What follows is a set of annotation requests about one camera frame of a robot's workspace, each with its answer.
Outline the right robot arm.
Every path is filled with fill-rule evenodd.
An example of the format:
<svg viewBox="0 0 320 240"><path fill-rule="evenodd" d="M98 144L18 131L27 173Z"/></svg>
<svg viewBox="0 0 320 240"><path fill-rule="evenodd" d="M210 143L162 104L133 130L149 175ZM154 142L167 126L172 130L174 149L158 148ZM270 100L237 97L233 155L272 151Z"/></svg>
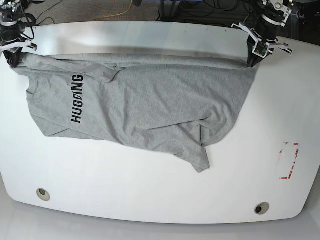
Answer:
<svg viewBox="0 0 320 240"><path fill-rule="evenodd" d="M21 60L23 48L36 51L33 43L33 27L37 20L26 13L30 4L41 4L38 0L2 0L0 2L0 54L4 55L11 68L16 68Z"/></svg>

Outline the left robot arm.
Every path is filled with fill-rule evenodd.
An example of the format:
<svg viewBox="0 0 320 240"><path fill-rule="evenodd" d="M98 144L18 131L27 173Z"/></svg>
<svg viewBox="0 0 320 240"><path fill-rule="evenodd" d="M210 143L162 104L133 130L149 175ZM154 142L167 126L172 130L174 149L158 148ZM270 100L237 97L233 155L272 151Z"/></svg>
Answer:
<svg viewBox="0 0 320 240"><path fill-rule="evenodd" d="M253 68L280 49L291 55L293 51L286 43L280 43L278 33L286 26L294 8L292 0L249 0L253 14L257 17L255 27L248 27L246 21L232 24L231 27L248 34L247 67Z"/></svg>

